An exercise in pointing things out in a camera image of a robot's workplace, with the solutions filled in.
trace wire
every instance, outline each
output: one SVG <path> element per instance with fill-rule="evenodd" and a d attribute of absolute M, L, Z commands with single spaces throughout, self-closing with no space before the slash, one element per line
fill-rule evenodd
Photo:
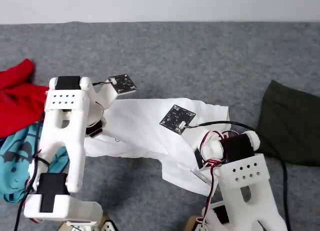
<path fill-rule="evenodd" d="M 205 161 L 205 166 L 207 166 L 207 164 L 211 164 L 211 167 L 210 167 L 211 186 L 210 186 L 209 195 L 208 195 L 208 197 L 206 199 L 206 202 L 205 202 L 205 208 L 204 208 L 203 217 L 196 218 L 196 221 L 198 223 L 201 223 L 202 225 L 206 224 L 206 216 L 207 216 L 207 213 L 208 213 L 208 210 L 209 210 L 209 206 L 211 204 L 211 199 L 212 199 L 213 194 L 214 194 L 214 186 L 215 186 L 214 168 L 217 165 L 220 165 L 222 163 L 223 163 L 223 161 L 218 160 L 218 159 L 208 159 L 208 160 Z"/>
<path fill-rule="evenodd" d="M 102 118 L 104 116 L 104 113 L 105 113 L 105 108 L 102 106 L 102 104 L 98 103 L 97 101 L 95 101 L 95 103 L 102 108 L 101 117 L 100 117 L 100 119 L 98 121 L 96 121 L 96 122 L 90 124 L 89 126 L 87 126 L 87 128 L 91 128 L 91 127 L 95 126 L 100 120 L 102 120 Z"/>
<path fill-rule="evenodd" d="M 92 86 L 96 86 L 96 85 L 106 85 L 106 84 L 112 84 L 112 82 L 94 82 L 94 83 L 92 83 Z"/>
<path fill-rule="evenodd" d="M 204 135 L 204 137 L 200 143 L 200 146 L 199 146 L 199 152 L 200 152 L 200 156 L 201 156 L 202 161 L 206 161 L 206 160 L 202 156 L 201 150 L 202 150 L 202 147 L 205 145 L 207 138 L 211 132 L 216 133 L 220 137 L 220 139 L 222 139 L 222 140 L 225 138 L 220 132 L 218 132 L 216 130 L 210 130 L 210 131 L 206 132 L 206 134 Z"/>
<path fill-rule="evenodd" d="M 36 127 L 36 132 L 35 132 L 35 138 L 34 138 L 34 154 L 38 154 L 38 139 L 39 139 L 39 133 L 40 133 L 40 122 L 44 116 L 45 112 L 43 111 L 40 115 L 40 118 L 38 120 L 37 123 L 37 127 Z M 22 200 L 20 201 L 19 207 L 18 207 L 18 211 L 16 214 L 16 219 L 15 219 L 15 225 L 14 225 L 14 231 L 18 231 L 18 227 L 19 227 L 19 222 L 20 222 L 20 216 L 21 216 L 21 212 L 22 212 L 22 208 L 25 205 L 25 201 L 28 197 L 28 195 L 30 194 L 30 192 L 32 191 L 32 184 L 34 183 L 36 176 L 37 176 L 37 171 L 38 171 L 38 159 L 34 158 L 34 170 L 33 170 L 33 175 L 32 178 L 30 179 L 29 185 L 26 188 L 26 191 L 24 193 L 24 196 L 22 198 Z"/>
<path fill-rule="evenodd" d="M 218 125 L 218 124 L 230 124 L 230 125 L 235 125 L 239 127 L 243 127 L 247 130 L 254 131 L 258 136 L 260 136 L 263 141 L 265 141 L 270 148 L 273 149 L 275 152 L 277 158 L 279 159 L 283 171 L 283 207 L 284 207 L 284 215 L 285 215 L 285 223 L 288 231 L 291 231 L 291 224 L 290 224 L 290 217 L 289 217 L 289 210 L 288 210 L 288 170 L 285 161 L 281 158 L 281 155 L 279 151 L 273 146 L 273 144 L 266 138 L 264 137 L 261 133 L 257 132 L 253 127 L 250 127 L 246 124 L 236 122 L 236 121 L 228 121 L 228 120 L 221 120 L 221 121 L 212 121 L 212 122 L 204 122 L 200 123 L 194 126 L 185 126 L 186 129 L 193 129 L 197 127 L 202 127 L 202 126 L 209 126 L 209 125 Z"/>
<path fill-rule="evenodd" d="M 236 135 L 239 135 L 239 133 L 235 130 L 227 130 L 227 131 L 223 131 L 222 134 L 225 134 L 225 133 L 232 133 L 232 134 L 236 134 Z"/>

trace circuit board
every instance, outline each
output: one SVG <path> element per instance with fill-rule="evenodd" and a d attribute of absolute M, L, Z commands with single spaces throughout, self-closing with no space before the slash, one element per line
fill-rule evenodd
<path fill-rule="evenodd" d="M 185 122 L 185 125 L 188 125 L 195 116 L 196 114 L 194 112 L 174 105 L 162 119 L 160 125 L 181 135 L 185 130 L 185 128 L 181 126 L 182 122 Z"/>
<path fill-rule="evenodd" d="M 113 88 L 119 95 L 131 93 L 137 90 L 137 86 L 134 84 L 128 74 L 110 76 L 108 79 L 111 81 Z"/>

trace red cloth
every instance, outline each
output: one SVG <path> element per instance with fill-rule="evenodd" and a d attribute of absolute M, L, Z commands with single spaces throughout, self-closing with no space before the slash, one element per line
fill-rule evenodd
<path fill-rule="evenodd" d="M 33 124 L 44 110 L 48 87 L 26 83 L 34 67 L 25 59 L 0 71 L 0 138 Z"/>

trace white 3d-printed robot arm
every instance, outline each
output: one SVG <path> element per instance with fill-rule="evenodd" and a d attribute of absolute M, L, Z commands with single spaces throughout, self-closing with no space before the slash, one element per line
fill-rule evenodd
<path fill-rule="evenodd" d="M 88 77 L 52 78 L 45 102 L 45 118 L 38 146 L 38 157 L 51 163 L 56 152 L 66 147 L 69 156 L 68 174 L 46 173 L 47 165 L 38 161 L 32 184 L 36 194 L 29 194 L 24 207 L 27 218 L 68 221 L 83 230 L 97 231 L 103 215 L 96 202 L 85 202 L 70 196 L 83 183 L 86 152 L 85 136 L 96 136 L 106 121 L 103 117 L 119 94 L 136 89 L 128 75 L 117 75 L 104 82 L 96 93 Z M 35 161 L 29 165 L 32 177 Z"/>

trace black cable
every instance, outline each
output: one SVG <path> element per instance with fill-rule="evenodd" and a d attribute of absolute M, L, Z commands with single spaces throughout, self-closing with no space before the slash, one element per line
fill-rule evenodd
<path fill-rule="evenodd" d="M 207 212 L 208 212 L 208 209 L 209 209 L 209 206 L 210 206 L 210 198 L 211 198 L 211 196 L 212 196 L 212 193 L 213 193 L 213 191 L 214 191 L 214 181 L 215 181 L 215 178 L 214 178 L 214 174 L 213 174 L 213 172 L 214 172 L 214 170 L 212 169 L 210 169 L 210 174 L 211 174 L 211 178 L 212 178 L 212 182 L 211 182 L 211 187 L 210 187 L 210 192 L 209 192 L 209 195 L 208 195 L 208 197 L 206 198 L 206 203 L 205 203 L 205 209 L 204 209 L 204 213 L 203 213 L 203 216 L 205 216 L 206 214 L 207 214 Z"/>
<path fill-rule="evenodd" d="M 209 125 L 219 125 L 219 124 L 230 124 L 230 125 L 235 125 L 235 126 L 240 126 L 243 127 L 247 130 L 254 131 L 258 136 L 260 136 L 263 141 L 265 141 L 270 148 L 273 149 L 275 152 L 277 158 L 279 159 L 282 167 L 282 172 L 283 172 L 283 207 L 284 207 L 284 216 L 285 216 L 285 223 L 286 223 L 286 228 L 288 231 L 291 231 L 291 224 L 290 224 L 290 217 L 289 217 L 289 210 L 288 210 L 288 170 L 285 161 L 281 158 L 281 155 L 279 151 L 273 146 L 273 144 L 266 138 L 264 137 L 261 133 L 257 132 L 256 129 L 253 127 L 250 127 L 246 124 L 236 122 L 236 121 L 212 121 L 212 122 L 204 122 L 198 125 L 194 126 L 186 126 L 186 129 L 193 129 L 197 127 L 202 127 L 202 126 L 209 126 Z"/>
<path fill-rule="evenodd" d="M 94 82 L 94 83 L 92 83 L 92 86 L 96 86 L 96 85 L 106 85 L 106 84 L 112 84 L 112 82 Z"/>
<path fill-rule="evenodd" d="M 37 127 L 36 127 L 35 138 L 34 138 L 34 153 L 35 154 L 38 152 L 38 139 L 39 139 L 39 133 L 40 133 L 40 126 L 41 126 L 40 122 L 41 122 L 44 114 L 45 114 L 45 112 L 43 111 L 41 113 L 41 116 L 40 116 L 40 118 L 38 120 Z M 28 195 L 32 191 L 32 185 L 33 185 L 33 183 L 34 183 L 34 181 L 36 179 L 37 171 L 38 171 L 38 159 L 35 158 L 34 159 L 34 170 L 33 170 L 32 178 L 31 178 L 31 180 L 29 182 L 28 187 L 26 188 L 24 196 L 23 196 L 22 200 L 20 201 L 20 205 L 18 207 L 18 211 L 17 211 L 16 219 L 15 219 L 14 231 L 18 231 L 22 208 L 24 207 L 24 204 L 25 204 L 25 201 L 26 201 Z"/>

